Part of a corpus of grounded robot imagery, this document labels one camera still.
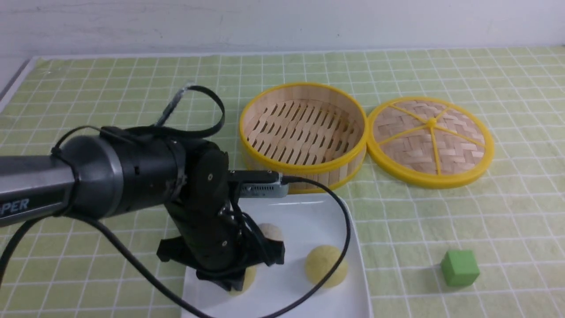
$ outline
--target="yellow bun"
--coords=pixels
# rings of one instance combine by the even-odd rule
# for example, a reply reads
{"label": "yellow bun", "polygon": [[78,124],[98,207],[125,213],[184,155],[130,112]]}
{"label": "yellow bun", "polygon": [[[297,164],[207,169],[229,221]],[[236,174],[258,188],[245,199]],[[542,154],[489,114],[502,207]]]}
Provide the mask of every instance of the yellow bun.
{"label": "yellow bun", "polygon": [[250,266],[246,268],[245,277],[244,277],[244,287],[241,289],[241,291],[232,289],[229,291],[229,294],[231,296],[237,296],[243,294],[247,289],[249,289],[249,286],[251,286],[251,284],[255,281],[255,274],[257,274],[257,268],[255,266]]}
{"label": "yellow bun", "polygon": [[[336,263],[340,254],[340,249],[331,245],[321,245],[314,248],[306,256],[305,270],[308,280],[314,285],[319,283]],[[344,259],[322,287],[335,287],[344,281],[345,276],[347,276],[347,261]]]}
{"label": "yellow bun", "polygon": [[278,226],[271,223],[261,223],[259,224],[259,228],[266,238],[283,241],[283,231],[281,231]]}

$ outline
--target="bamboo steamer lid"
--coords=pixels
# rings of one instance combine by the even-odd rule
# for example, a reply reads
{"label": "bamboo steamer lid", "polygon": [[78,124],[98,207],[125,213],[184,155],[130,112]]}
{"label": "bamboo steamer lid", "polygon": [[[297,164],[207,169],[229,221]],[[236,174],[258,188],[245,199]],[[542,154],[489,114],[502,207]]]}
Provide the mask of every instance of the bamboo steamer lid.
{"label": "bamboo steamer lid", "polygon": [[484,174],[494,142],[468,111],[429,97],[403,97],[368,117],[369,154],[389,174],[427,188],[453,188]]}

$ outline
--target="yellow plastic spokes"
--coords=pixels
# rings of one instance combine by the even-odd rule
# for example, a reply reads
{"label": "yellow plastic spokes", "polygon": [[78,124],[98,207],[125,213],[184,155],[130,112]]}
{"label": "yellow plastic spokes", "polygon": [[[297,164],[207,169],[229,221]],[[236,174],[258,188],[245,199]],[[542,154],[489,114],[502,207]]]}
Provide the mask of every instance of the yellow plastic spokes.
{"label": "yellow plastic spokes", "polygon": [[396,138],[398,138],[398,137],[400,137],[400,136],[403,136],[403,135],[405,135],[405,134],[409,134],[409,133],[411,133],[411,132],[414,132],[414,131],[416,131],[416,130],[420,130],[420,129],[425,128],[425,127],[426,127],[426,125],[422,125],[422,126],[414,127],[414,128],[412,128],[412,129],[404,130],[403,132],[399,132],[398,134],[396,134],[396,135],[394,135],[394,136],[391,136],[391,137],[386,138],[385,140],[379,142],[377,145],[386,144],[387,142],[389,142],[389,141],[391,141],[391,140],[393,140],[393,139],[396,139]]}
{"label": "yellow plastic spokes", "polygon": [[447,113],[448,110],[451,109],[451,106],[447,106],[444,110],[442,110],[439,114],[437,114],[436,119],[439,119],[441,116],[443,116],[445,113]]}
{"label": "yellow plastic spokes", "polygon": [[457,137],[459,137],[459,138],[463,138],[463,139],[465,139],[466,141],[469,141],[469,142],[471,142],[471,143],[474,143],[474,144],[476,144],[476,145],[479,145],[479,146],[481,146],[481,147],[483,147],[483,148],[486,148],[486,146],[485,146],[484,144],[479,143],[478,141],[476,141],[476,140],[474,140],[474,139],[471,139],[471,138],[469,138],[469,137],[467,137],[467,136],[463,136],[463,135],[459,134],[458,132],[451,131],[451,130],[449,130],[449,129],[447,129],[447,128],[443,128],[443,127],[441,127],[441,126],[436,126],[435,128],[438,129],[438,130],[441,130],[441,131],[448,132],[448,133],[450,133],[450,134],[452,134],[452,135],[455,135],[455,136],[457,136]]}
{"label": "yellow plastic spokes", "polygon": [[394,108],[394,109],[396,109],[396,110],[399,110],[399,111],[401,111],[401,112],[403,112],[403,113],[405,113],[405,114],[408,114],[408,115],[410,115],[410,116],[416,118],[417,120],[419,120],[419,121],[421,121],[421,122],[423,122],[423,123],[426,123],[426,120],[424,120],[422,117],[420,117],[420,116],[414,114],[414,113],[411,112],[411,111],[408,111],[408,110],[406,110],[406,109],[402,109],[402,108],[400,108],[400,107],[396,107],[395,105],[389,105],[389,107],[392,107],[392,108]]}
{"label": "yellow plastic spokes", "polygon": [[429,134],[432,137],[433,156],[436,159],[437,175],[441,175],[440,153],[437,150],[436,134],[433,132],[433,130],[434,130],[434,127],[430,127],[429,128]]}

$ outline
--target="bamboo steamer basket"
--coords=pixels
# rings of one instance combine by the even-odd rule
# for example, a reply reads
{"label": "bamboo steamer basket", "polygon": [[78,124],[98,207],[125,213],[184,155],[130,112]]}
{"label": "bamboo steamer basket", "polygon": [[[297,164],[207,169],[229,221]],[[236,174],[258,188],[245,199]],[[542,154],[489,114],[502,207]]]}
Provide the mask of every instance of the bamboo steamer basket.
{"label": "bamboo steamer basket", "polygon": [[[367,117],[359,103],[339,89],[284,84],[245,106],[240,138],[248,169],[297,175],[335,189],[361,168],[367,150]],[[290,192],[321,190],[293,183]]]}

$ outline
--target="black strap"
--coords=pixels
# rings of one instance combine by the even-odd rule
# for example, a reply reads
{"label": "black strap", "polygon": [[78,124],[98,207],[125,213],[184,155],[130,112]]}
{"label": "black strap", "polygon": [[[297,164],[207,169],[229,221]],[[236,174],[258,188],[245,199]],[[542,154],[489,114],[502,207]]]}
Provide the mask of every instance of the black strap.
{"label": "black strap", "polygon": [[168,118],[168,116],[176,108],[177,104],[181,100],[185,91],[196,91],[208,95],[214,102],[216,102],[216,104],[221,110],[220,121],[218,121],[218,123],[216,123],[214,126],[208,129],[199,130],[199,131],[184,131],[184,130],[178,130],[170,127],[163,127],[156,125],[132,127],[126,130],[134,135],[159,135],[159,136],[169,136],[169,137],[177,137],[177,138],[206,138],[220,131],[220,129],[224,126],[225,123],[224,103],[222,103],[220,97],[218,97],[216,93],[214,93],[212,90],[204,86],[192,85],[187,87],[185,90],[179,91],[179,93],[177,93],[173,98],[173,100],[169,103],[167,108],[165,108],[165,111],[163,112],[163,116],[161,118],[164,118],[164,120]]}
{"label": "black strap", "polygon": [[73,179],[75,180],[75,182],[73,183],[72,188],[71,188],[71,193],[69,195],[69,203],[68,203],[67,207],[63,208],[63,209],[55,212],[55,214],[53,214],[54,217],[58,217],[58,216],[62,216],[62,215],[67,214],[68,212],[70,212],[75,207],[77,189],[80,185],[80,176],[79,176],[79,171],[76,169],[76,166],[71,161],[67,160],[63,156],[63,151],[61,151],[61,148],[59,148],[59,147],[51,148],[51,156],[63,161],[65,164],[67,164],[71,168],[72,176],[73,176]]}

